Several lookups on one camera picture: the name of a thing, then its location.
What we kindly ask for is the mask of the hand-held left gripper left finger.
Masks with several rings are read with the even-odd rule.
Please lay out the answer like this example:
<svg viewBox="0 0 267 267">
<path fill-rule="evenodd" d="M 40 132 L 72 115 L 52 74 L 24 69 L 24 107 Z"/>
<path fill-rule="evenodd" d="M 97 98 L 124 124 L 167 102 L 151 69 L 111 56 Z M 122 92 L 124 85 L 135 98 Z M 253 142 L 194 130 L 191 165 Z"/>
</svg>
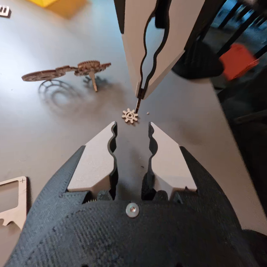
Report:
<svg viewBox="0 0 267 267">
<path fill-rule="evenodd" d="M 85 144 L 85 148 L 69 182 L 69 192 L 90 191 L 94 198 L 102 190 L 112 199 L 118 183 L 117 159 L 114 155 L 117 122 L 113 121 Z"/>
</svg>

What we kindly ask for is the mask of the small wooden stepped pin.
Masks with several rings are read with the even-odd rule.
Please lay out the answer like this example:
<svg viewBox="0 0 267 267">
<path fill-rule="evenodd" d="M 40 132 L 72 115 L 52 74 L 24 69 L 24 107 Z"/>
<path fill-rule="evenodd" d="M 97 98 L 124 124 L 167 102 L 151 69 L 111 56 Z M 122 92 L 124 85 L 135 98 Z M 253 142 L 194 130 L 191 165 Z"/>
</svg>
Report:
<svg viewBox="0 0 267 267">
<path fill-rule="evenodd" d="M 135 108 L 135 114 L 138 113 L 138 110 L 140 108 L 141 100 L 143 99 L 143 94 L 144 94 L 143 92 L 144 92 L 144 89 L 142 88 L 140 88 L 138 91 L 138 95 L 137 95 L 138 101 L 137 101 L 136 108 Z"/>
</svg>

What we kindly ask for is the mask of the small wooden gear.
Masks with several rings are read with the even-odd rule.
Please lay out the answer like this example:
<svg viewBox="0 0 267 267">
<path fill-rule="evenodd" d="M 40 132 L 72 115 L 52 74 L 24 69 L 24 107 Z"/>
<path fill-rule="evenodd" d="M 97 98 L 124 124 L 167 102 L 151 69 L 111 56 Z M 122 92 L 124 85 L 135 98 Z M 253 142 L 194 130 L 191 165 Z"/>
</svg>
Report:
<svg viewBox="0 0 267 267">
<path fill-rule="evenodd" d="M 126 123 L 133 124 L 134 122 L 138 121 L 138 114 L 135 113 L 135 110 L 130 110 L 127 108 L 127 110 L 122 111 L 122 118 L 125 120 Z"/>
</svg>

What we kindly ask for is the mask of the plain yellow plastic bin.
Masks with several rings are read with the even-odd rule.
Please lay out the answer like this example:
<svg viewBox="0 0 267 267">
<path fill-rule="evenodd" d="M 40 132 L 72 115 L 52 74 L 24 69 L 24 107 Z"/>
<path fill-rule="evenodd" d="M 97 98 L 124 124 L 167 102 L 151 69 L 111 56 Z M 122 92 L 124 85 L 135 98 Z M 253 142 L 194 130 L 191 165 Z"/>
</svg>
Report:
<svg viewBox="0 0 267 267">
<path fill-rule="evenodd" d="M 52 4 L 54 4 L 55 2 L 57 2 L 58 0 L 28 0 L 28 2 L 31 2 L 41 8 L 46 8 Z"/>
</svg>

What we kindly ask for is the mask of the orange plastic crate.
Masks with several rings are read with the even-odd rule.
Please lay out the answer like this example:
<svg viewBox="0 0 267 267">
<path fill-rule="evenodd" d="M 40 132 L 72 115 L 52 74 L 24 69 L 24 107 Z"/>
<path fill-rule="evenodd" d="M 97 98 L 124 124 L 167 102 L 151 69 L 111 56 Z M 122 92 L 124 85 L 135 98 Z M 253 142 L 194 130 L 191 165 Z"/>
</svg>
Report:
<svg viewBox="0 0 267 267">
<path fill-rule="evenodd" d="M 227 81 L 242 77 L 259 64 L 259 59 L 239 43 L 232 44 L 219 60 L 224 67 L 223 76 Z"/>
</svg>

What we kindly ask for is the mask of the wooden gear and dial assembly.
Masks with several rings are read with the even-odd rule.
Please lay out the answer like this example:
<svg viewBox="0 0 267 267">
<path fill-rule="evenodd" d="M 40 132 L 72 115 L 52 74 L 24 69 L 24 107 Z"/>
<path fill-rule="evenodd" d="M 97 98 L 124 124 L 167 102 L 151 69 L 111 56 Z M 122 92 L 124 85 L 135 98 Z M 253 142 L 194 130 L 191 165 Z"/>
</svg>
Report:
<svg viewBox="0 0 267 267">
<path fill-rule="evenodd" d="M 92 81 L 93 88 L 97 92 L 97 85 L 95 81 L 95 74 L 102 72 L 108 67 L 111 66 L 111 63 L 101 64 L 97 60 L 84 61 L 78 63 L 77 67 L 65 65 L 62 67 L 55 68 L 53 70 L 44 70 L 38 72 L 28 73 L 23 75 L 21 78 L 23 81 L 33 82 L 33 81 L 51 81 L 55 78 L 64 76 L 67 72 L 74 72 L 75 76 L 89 76 Z"/>
</svg>

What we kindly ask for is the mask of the small wooden grille piece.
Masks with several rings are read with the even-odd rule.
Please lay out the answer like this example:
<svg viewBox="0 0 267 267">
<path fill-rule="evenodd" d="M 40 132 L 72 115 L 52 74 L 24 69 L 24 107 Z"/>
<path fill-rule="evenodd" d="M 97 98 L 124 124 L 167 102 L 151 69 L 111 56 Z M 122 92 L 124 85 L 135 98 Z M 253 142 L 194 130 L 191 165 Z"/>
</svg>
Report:
<svg viewBox="0 0 267 267">
<path fill-rule="evenodd" d="M 0 17 L 10 18 L 11 10 L 9 6 L 0 5 Z"/>
</svg>

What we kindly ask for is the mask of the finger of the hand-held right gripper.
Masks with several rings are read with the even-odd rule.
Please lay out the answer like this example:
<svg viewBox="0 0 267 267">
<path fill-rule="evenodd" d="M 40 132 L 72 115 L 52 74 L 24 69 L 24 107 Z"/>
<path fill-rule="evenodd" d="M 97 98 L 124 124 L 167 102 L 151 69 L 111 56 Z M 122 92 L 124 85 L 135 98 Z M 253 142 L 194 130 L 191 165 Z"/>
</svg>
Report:
<svg viewBox="0 0 267 267">
<path fill-rule="evenodd" d="M 168 12 L 168 36 L 163 38 L 165 44 L 153 63 L 155 72 L 149 79 L 148 85 L 145 85 L 143 99 L 146 99 L 155 90 L 184 53 L 184 47 L 204 2 L 204 0 L 171 1 Z"/>
<path fill-rule="evenodd" d="M 142 84 L 141 63 L 145 57 L 144 33 L 156 0 L 126 0 L 123 45 L 132 90 L 138 97 Z"/>
</svg>

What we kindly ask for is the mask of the wooden puzzle frame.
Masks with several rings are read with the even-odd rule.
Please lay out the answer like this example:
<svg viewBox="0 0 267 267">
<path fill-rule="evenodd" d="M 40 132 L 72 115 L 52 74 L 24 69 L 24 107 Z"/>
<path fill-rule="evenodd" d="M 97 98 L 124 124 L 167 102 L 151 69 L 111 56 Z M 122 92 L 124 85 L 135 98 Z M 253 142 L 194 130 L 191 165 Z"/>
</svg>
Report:
<svg viewBox="0 0 267 267">
<path fill-rule="evenodd" d="M 22 231 L 27 216 L 27 178 L 25 176 L 9 179 L 0 182 L 0 185 L 6 185 L 12 182 L 18 182 L 18 205 L 15 208 L 0 213 L 0 219 L 3 220 L 3 226 L 10 222 L 15 223 Z"/>
</svg>

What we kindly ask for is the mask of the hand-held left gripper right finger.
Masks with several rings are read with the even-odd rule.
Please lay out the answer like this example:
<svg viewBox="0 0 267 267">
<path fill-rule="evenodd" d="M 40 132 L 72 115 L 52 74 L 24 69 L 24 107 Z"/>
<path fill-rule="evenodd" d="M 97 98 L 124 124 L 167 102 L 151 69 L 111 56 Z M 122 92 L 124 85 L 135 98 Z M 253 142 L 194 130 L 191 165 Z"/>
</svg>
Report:
<svg viewBox="0 0 267 267">
<path fill-rule="evenodd" d="M 142 181 L 142 200 L 152 200 L 164 191 L 170 200 L 176 191 L 196 192 L 197 186 L 177 142 L 149 122 L 148 170 Z"/>
</svg>

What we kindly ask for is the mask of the grey desk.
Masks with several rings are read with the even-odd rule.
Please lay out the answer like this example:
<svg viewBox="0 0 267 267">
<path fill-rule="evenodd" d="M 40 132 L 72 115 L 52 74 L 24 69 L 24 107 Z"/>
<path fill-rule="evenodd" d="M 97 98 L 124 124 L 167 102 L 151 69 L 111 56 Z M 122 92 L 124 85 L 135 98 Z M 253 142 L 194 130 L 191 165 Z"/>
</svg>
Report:
<svg viewBox="0 0 267 267">
<path fill-rule="evenodd" d="M 1 1 L 1 180 L 31 179 L 32 198 L 81 146 L 112 121 L 118 123 L 117 197 L 140 198 L 149 151 L 148 123 L 184 146 L 216 179 L 241 226 L 266 234 L 266 216 L 209 79 L 187 81 L 169 72 L 141 103 L 139 120 L 126 124 L 122 111 L 134 109 L 121 33 L 113 1 L 86 1 L 71 19 L 29 1 Z M 86 60 L 111 62 L 99 74 L 98 92 L 82 77 L 60 78 L 67 89 L 38 91 L 40 82 L 21 76 L 75 66 Z"/>
</svg>

